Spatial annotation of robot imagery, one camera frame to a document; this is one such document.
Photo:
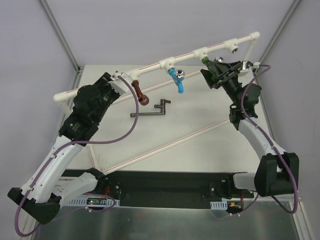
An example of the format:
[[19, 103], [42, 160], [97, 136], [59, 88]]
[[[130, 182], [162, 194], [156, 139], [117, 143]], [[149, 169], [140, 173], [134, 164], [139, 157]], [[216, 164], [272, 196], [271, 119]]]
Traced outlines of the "green plastic water faucet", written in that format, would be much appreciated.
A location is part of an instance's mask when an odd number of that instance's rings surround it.
[[218, 60], [209, 60], [208, 57], [204, 57], [201, 62], [206, 66], [207, 70], [201, 70], [201, 74], [209, 85], [213, 85], [218, 82], [219, 76], [223, 73], [221, 67], [223, 66]]

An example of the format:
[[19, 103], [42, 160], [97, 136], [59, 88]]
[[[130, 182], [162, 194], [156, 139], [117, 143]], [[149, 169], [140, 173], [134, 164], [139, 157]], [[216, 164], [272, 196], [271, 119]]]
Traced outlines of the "white PVC pipe frame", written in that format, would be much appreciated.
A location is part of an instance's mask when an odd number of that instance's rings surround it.
[[[201, 47], [198, 49], [193, 50], [192, 52], [189, 53], [185, 53], [179, 56], [171, 56], [165, 59], [162, 59], [154, 64], [142, 67], [142, 68], [135, 68], [135, 69], [131, 69], [129, 71], [125, 71], [124, 73], [126, 73], [127, 75], [129, 75], [133, 81], [134, 80], [138, 80], [139, 77], [143, 74], [147, 74], [156, 70], [165, 70], [165, 72], [167, 73], [170, 69], [174, 68], [176, 63], [179, 62], [183, 62], [189, 59], [199, 59], [200, 61], [205, 58], [208, 57], [209, 53], [218, 51], [218, 50], [228, 50], [230, 51], [232, 54], [236, 53], [239, 49], [239, 44], [245, 43], [245, 42], [250, 42], [249, 46], [247, 48], [247, 50], [245, 51], [243, 60], [244, 61], [248, 61], [250, 54], [256, 44], [256, 42], [258, 41], [258, 39], [260, 38], [260, 33], [258, 31], [252, 32], [246, 36], [243, 37], [239, 37], [239, 38], [233, 38], [233, 39], [229, 39], [226, 40], [222, 43], [218, 43], [212, 46], [205, 46], [205, 47]], [[63, 91], [60, 93], [56, 93], [53, 96], [53, 100], [58, 104], [58, 106], [63, 110], [63, 112], [65, 113], [65, 115], [69, 116], [69, 114], [71, 114], [71, 109], [69, 107], [67, 107], [67, 103], [69, 101], [69, 99], [73, 98], [76, 96], [77, 92], [78, 92], [79, 88], [76, 89], [72, 89], [70, 91]], [[86, 146], [89, 156], [90, 156], [90, 160], [93, 163], [93, 167], [97, 168], [99, 171], [101, 171], [102, 169], [99, 166], [98, 160], [95, 156], [95, 152], [94, 152], [94, 148], [92, 144], [88, 144]]]

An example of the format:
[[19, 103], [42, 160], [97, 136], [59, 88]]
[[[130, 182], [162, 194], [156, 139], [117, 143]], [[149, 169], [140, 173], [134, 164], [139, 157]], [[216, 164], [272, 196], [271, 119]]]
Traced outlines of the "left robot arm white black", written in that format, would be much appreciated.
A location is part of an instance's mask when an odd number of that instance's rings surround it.
[[87, 192], [105, 191], [105, 175], [95, 168], [86, 170], [71, 182], [58, 186], [57, 181], [73, 158], [98, 131], [110, 105], [120, 97], [112, 88], [112, 76], [104, 73], [95, 83], [84, 85], [73, 99], [73, 111], [64, 121], [56, 141], [33, 176], [13, 187], [8, 197], [42, 225], [55, 218], [69, 201]]

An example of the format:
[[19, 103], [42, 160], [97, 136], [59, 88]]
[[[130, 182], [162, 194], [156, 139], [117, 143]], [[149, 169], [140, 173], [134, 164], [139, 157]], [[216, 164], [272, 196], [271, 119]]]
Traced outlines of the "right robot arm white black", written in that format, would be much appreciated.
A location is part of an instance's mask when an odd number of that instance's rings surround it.
[[255, 173], [236, 173], [233, 180], [225, 184], [225, 192], [237, 197], [243, 189], [257, 192], [261, 197], [272, 197], [298, 192], [299, 157], [280, 147], [261, 127], [255, 106], [259, 103], [262, 88], [250, 81], [243, 85], [239, 78], [255, 68], [248, 61], [224, 63], [209, 60], [202, 63], [201, 71], [210, 89], [223, 88], [232, 101], [229, 121], [250, 143], [259, 157]]

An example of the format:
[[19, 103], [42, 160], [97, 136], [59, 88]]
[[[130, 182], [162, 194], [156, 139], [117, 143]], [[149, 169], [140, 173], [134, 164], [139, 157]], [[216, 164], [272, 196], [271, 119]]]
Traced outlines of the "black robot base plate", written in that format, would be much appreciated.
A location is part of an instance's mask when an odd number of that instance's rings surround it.
[[254, 196], [235, 187], [233, 173], [115, 171], [105, 175], [95, 168], [86, 173], [98, 180], [94, 194], [107, 194], [122, 207], [209, 209], [211, 202]]

